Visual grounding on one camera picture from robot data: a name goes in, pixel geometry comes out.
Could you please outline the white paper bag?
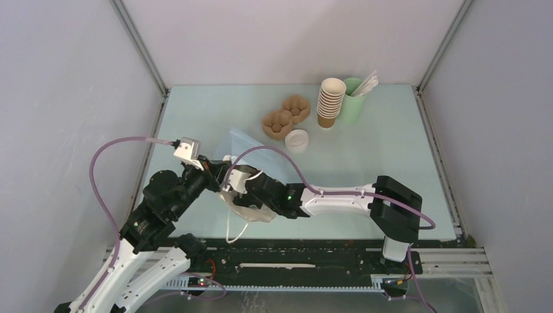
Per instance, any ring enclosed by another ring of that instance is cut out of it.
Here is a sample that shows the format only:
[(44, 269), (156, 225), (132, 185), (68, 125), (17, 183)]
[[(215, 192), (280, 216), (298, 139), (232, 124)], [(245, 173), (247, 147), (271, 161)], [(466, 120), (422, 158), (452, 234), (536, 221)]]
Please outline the white paper bag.
[[(229, 160), (235, 162), (237, 157), (245, 152), (246, 150), (261, 146), (262, 143), (258, 142), (254, 138), (245, 134), (241, 130), (232, 127), (230, 128), (228, 134), (224, 139), (219, 143), (215, 149), (216, 158), (221, 158), (222, 160)], [(248, 173), (252, 173), (256, 170), (260, 171), (262, 174), (266, 174), (269, 177), (278, 179), (279, 181), (285, 183), (289, 180), (288, 174), (285, 170), (285, 160), (284, 157), (275, 153), (270, 149), (258, 149), (248, 155), (244, 156), (234, 167), (233, 170), (241, 170)], [(238, 192), (225, 192), (222, 190), (218, 194), (218, 197), (225, 203), (228, 208), (229, 213), (234, 213), (237, 216), (241, 217), (246, 221), (244, 228), (234, 239), (229, 238), (230, 232), (230, 217), (227, 217), (226, 223), (226, 237), (225, 240), (227, 243), (231, 244), (236, 242), (245, 230), (248, 228), (249, 224), (253, 222), (266, 222), (270, 223), (273, 218), (244, 218), (236, 211), (236, 207), (233, 205), (233, 198)]]

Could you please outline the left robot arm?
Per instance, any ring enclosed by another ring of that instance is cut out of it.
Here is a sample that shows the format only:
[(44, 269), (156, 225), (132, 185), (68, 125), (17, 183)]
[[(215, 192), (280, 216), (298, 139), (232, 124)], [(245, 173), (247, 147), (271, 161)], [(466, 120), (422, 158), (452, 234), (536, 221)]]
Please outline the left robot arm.
[(199, 271), (207, 247), (191, 233), (175, 240), (170, 250), (140, 276), (136, 272), (175, 230), (175, 222), (204, 190), (220, 191), (229, 160), (200, 157), (204, 169), (186, 164), (181, 176), (156, 172), (143, 190), (143, 200), (119, 232), (119, 250), (113, 252), (85, 291), (56, 312), (135, 312), (173, 277)]

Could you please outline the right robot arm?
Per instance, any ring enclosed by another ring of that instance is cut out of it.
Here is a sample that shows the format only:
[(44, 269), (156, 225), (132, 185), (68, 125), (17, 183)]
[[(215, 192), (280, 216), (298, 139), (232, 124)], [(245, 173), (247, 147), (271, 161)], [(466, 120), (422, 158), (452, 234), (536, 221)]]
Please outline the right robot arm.
[(236, 208), (265, 213), (270, 219), (276, 215), (296, 219), (329, 213), (370, 217), (384, 234), (379, 263), (389, 273), (404, 266), (410, 245), (419, 238), (422, 196), (385, 175), (365, 186), (323, 188), (284, 184), (262, 173), (233, 176), (226, 190)]

